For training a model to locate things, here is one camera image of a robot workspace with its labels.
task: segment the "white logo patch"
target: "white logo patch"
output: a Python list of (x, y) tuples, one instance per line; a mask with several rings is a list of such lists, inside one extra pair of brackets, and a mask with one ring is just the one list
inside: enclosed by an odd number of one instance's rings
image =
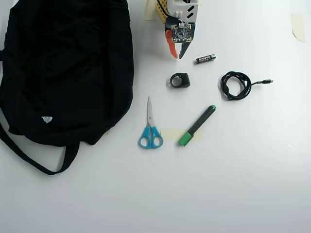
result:
[(45, 121), (45, 123), (50, 123), (53, 120), (53, 117), (51, 116), (43, 116), (42, 119)]

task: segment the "electronic component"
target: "electronic component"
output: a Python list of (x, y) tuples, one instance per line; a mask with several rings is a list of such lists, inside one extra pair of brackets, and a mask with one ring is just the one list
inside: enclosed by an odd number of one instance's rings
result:
[(172, 42), (173, 43), (184, 43), (191, 42), (191, 24), (185, 24), (184, 22), (179, 25), (172, 25)]

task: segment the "battery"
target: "battery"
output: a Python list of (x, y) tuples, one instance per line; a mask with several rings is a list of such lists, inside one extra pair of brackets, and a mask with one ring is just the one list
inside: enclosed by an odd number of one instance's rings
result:
[(204, 62), (210, 62), (216, 59), (216, 55), (212, 54), (209, 56), (205, 56), (205, 57), (200, 57), (196, 59), (196, 63), (200, 64), (200, 63), (204, 63)]

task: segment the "black plastic clip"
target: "black plastic clip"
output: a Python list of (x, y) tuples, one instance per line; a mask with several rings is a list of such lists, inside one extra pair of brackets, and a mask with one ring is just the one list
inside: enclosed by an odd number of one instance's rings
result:
[[(180, 84), (180, 85), (174, 86), (173, 80), (174, 80), (175, 78), (181, 79), (181, 84)], [(187, 74), (187, 73), (177, 73), (177, 74), (174, 74), (174, 75), (171, 77), (171, 85), (172, 85), (172, 87), (174, 87), (174, 88), (185, 88), (185, 87), (189, 87), (189, 86), (190, 86), (190, 80), (189, 80), (188, 74)]]

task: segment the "masking tape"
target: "masking tape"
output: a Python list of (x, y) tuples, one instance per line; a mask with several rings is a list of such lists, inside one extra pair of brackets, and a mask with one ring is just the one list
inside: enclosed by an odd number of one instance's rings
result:
[(306, 34), (305, 34), (305, 24), (303, 15), (301, 14), (292, 14), (292, 31), (294, 37), (301, 41), (306, 42)]
[(155, 19), (156, 0), (146, 0), (145, 4), (145, 20)]
[[(185, 129), (161, 129), (161, 136), (164, 141), (178, 141), (187, 130)], [(203, 140), (203, 131), (195, 132), (192, 142), (201, 142)]]

